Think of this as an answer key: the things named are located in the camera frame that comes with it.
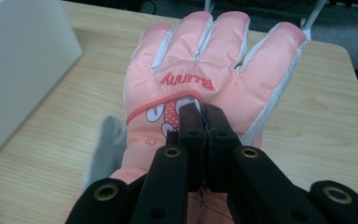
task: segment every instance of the pink glove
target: pink glove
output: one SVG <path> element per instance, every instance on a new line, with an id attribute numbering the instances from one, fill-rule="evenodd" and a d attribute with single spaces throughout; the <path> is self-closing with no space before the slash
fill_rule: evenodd
<path id="1" fill-rule="evenodd" d="M 167 130 L 178 130 L 180 105 L 222 108 L 243 145 L 261 147 L 261 132 L 283 94 L 306 43 L 290 23 L 279 23 L 247 51 L 249 17 L 208 12 L 185 17 L 175 28 L 148 28 L 133 54 L 124 84 L 127 149 L 111 177 L 127 183 L 147 173 Z M 230 223 L 223 194 L 206 193 L 205 206 L 190 194 L 188 223 Z"/>

